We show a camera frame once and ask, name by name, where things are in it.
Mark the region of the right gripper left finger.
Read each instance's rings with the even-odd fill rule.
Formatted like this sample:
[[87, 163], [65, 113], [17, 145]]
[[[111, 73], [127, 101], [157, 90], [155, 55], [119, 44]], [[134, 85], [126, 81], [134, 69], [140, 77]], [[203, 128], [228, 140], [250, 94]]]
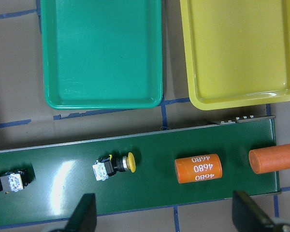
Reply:
[[66, 226], [52, 229], [50, 232], [94, 232], [96, 226], [96, 197], [94, 193], [86, 193], [82, 196]]

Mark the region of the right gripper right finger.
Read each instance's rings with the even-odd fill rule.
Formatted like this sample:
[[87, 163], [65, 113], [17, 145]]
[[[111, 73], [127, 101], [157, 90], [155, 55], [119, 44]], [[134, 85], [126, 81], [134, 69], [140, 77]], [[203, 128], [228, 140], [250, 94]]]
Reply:
[[290, 232], [290, 223], [270, 218], [245, 191], [232, 195], [232, 222], [239, 232]]

